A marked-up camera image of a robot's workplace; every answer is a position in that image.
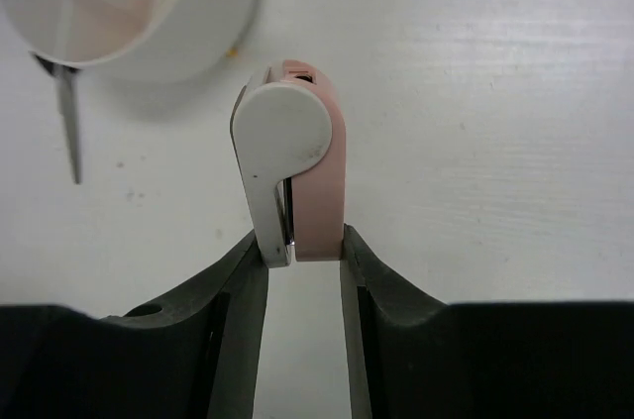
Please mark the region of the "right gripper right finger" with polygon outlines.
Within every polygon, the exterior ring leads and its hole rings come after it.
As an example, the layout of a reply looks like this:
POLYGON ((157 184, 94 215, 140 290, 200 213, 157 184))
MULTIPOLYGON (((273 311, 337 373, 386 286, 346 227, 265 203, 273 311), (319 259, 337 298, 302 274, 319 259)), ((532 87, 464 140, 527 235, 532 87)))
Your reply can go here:
POLYGON ((438 417, 446 349, 429 327, 444 304, 381 261, 350 225, 340 283, 352 416, 438 417))

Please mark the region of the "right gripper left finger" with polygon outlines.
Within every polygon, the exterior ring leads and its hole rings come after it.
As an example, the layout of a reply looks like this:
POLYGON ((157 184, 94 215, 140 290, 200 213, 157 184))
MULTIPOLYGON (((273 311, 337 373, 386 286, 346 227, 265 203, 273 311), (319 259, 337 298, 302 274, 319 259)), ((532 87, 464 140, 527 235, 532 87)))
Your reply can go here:
POLYGON ((254 233, 168 292, 104 322, 151 334, 192 363, 189 418, 251 418, 268 295, 254 233))

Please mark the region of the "pink mini stapler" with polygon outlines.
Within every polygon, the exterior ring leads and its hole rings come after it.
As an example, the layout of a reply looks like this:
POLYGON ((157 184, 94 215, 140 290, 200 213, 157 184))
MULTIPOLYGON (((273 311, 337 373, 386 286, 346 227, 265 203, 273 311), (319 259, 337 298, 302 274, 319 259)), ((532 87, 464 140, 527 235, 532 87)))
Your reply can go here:
POLYGON ((285 59, 255 73, 230 134, 264 263, 342 256, 346 124, 330 79, 285 59))

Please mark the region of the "black handled scissors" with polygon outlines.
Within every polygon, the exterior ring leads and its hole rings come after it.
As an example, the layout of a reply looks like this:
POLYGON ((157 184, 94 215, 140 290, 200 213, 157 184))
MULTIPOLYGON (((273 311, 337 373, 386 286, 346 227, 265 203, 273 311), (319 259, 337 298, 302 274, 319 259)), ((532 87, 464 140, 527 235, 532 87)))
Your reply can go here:
POLYGON ((80 70, 53 62, 34 52, 31 53, 31 56, 54 81, 56 101, 63 124, 71 176, 73 182, 79 185, 82 182, 82 164, 75 78, 80 73, 80 70))

